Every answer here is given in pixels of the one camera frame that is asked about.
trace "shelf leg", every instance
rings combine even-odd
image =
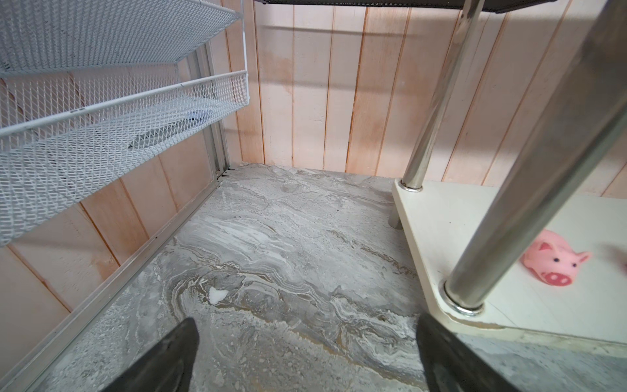
[[[626,127],[627,2],[609,0],[443,284],[445,300],[480,310]]]
[[[483,9],[483,0],[466,0],[461,11],[460,19],[455,26],[451,46],[444,61],[435,93],[431,98],[429,118],[423,127],[420,139],[414,146],[407,169],[401,180],[406,188],[420,189],[423,186],[424,175],[431,159],[431,152],[435,137],[442,123],[444,112],[451,98],[453,87],[460,71],[461,60],[468,46],[468,38],[475,29],[479,14]]]
[[[393,229],[403,229],[403,224],[401,223],[401,218],[398,216],[398,210],[396,209],[396,206],[392,206],[392,212],[390,213],[390,217],[387,220],[387,223]]]

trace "gray marble tile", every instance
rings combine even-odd
[[[256,164],[226,175],[38,391],[101,389],[188,316],[193,391],[426,391],[414,338],[426,303],[387,225],[392,180]],[[524,391],[627,384],[622,359],[464,339]]]

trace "pink pig toy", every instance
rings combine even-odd
[[[591,256],[590,252],[575,253],[562,236],[542,230],[520,261],[544,283],[568,286],[575,280],[581,264]]]

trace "wood paneling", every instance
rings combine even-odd
[[[255,22],[265,163],[292,166],[294,7],[255,2]]]
[[[67,72],[11,77],[4,81],[28,120],[83,106]]]
[[[212,38],[211,42],[207,43],[206,46],[209,47],[211,61],[213,62],[213,70],[216,75],[230,72],[231,61],[229,59],[229,49],[226,42],[226,32],[220,32],[220,34]],[[259,98],[259,88],[256,89],[256,94],[257,98]],[[237,114],[233,113],[223,118],[222,126],[224,129],[224,138],[226,139],[226,148],[229,154],[229,163],[231,164],[231,167],[237,167],[242,162]],[[259,128],[261,133],[261,112],[259,112]],[[261,141],[261,138],[258,144],[263,149],[263,142]]]
[[[189,82],[190,80],[192,80],[192,75],[189,70],[189,62],[187,61],[187,58],[179,61],[176,66],[179,71],[179,79],[181,79],[182,82]]]
[[[0,377],[70,312],[7,247],[0,248]]]
[[[507,129],[483,182],[484,185],[500,186],[505,180],[514,160],[602,7],[602,1],[572,0]]]
[[[567,5],[558,0],[505,17],[444,181],[483,182]]]
[[[209,55],[207,54],[207,48],[204,45],[201,45],[198,49],[196,49],[196,57],[198,57],[201,78],[210,77],[211,67],[209,66]]]
[[[429,112],[459,11],[412,8],[376,174],[402,177]]]
[[[176,215],[176,205],[159,157],[141,164],[120,180],[149,237]]]
[[[138,92],[133,83],[130,83],[130,72],[127,67],[87,68],[73,71],[71,75],[76,92],[85,105],[93,105]],[[94,79],[109,79],[109,83],[104,88],[102,83],[94,83]],[[115,80],[126,80],[127,83],[115,83]]]
[[[627,199],[627,165],[616,175],[603,193],[605,198]]]
[[[332,6],[294,6],[293,165],[322,169]]]
[[[237,112],[241,158],[244,162],[264,163],[263,131],[261,127],[261,102],[259,89],[259,67],[257,64],[257,38],[253,1],[245,1],[246,57],[248,59],[248,86],[250,104]],[[239,9],[237,0],[224,0],[224,6]],[[240,22],[226,29],[228,52],[232,71],[244,69],[244,53]]]
[[[408,8],[369,8],[362,39],[346,171],[374,175]]]
[[[558,0],[507,14],[482,13],[426,178],[500,185],[603,4]],[[236,0],[223,5],[238,8]],[[330,11],[307,10],[259,3],[254,15],[246,10],[246,21],[252,18],[247,40],[257,40],[256,51],[248,45],[248,56],[256,55],[260,69],[261,105],[254,113],[261,112],[263,143],[255,146],[265,150],[267,164],[320,168],[324,92],[318,86],[324,84],[330,52],[322,168],[402,176],[448,51],[456,11],[338,6],[327,49]],[[236,70],[234,60],[242,58],[240,41],[234,43],[241,39],[239,26],[226,35],[230,67],[224,69]],[[250,71],[254,80],[255,70]],[[247,161],[242,113],[236,126]],[[627,161],[620,146],[580,191],[604,192]],[[611,194],[617,194],[616,186]]]
[[[198,56],[196,55],[195,51],[187,56],[187,66],[189,67],[189,77],[191,77],[192,80],[200,79],[200,64],[198,62]]]
[[[202,132],[168,148],[159,158],[177,210],[213,180]]]
[[[70,310],[118,268],[79,204],[12,241],[8,247]]]
[[[429,181],[442,181],[444,177],[504,17],[505,14],[490,13],[481,13],[479,16],[477,29],[469,38],[468,54],[461,62],[460,73],[438,131],[425,176]]]
[[[0,79],[0,127],[22,122],[23,116],[23,111],[15,103],[15,97],[9,93],[4,80]]]
[[[346,170],[365,16],[364,7],[334,8],[324,140],[325,170]]]
[[[176,64],[136,65],[126,67],[133,84],[133,93],[155,88],[155,81],[160,86],[170,85],[179,81]]]
[[[121,180],[117,179],[88,196],[81,204],[119,264],[128,260],[148,240]]]
[[[627,162],[627,132],[614,143],[577,192],[601,196]]]

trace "white wire mesh shelf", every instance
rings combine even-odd
[[[203,0],[3,0],[0,77],[176,63],[239,18]]]
[[[0,127],[173,85],[176,64],[86,68],[0,79]]]
[[[0,129],[0,246],[248,104],[247,72]]]

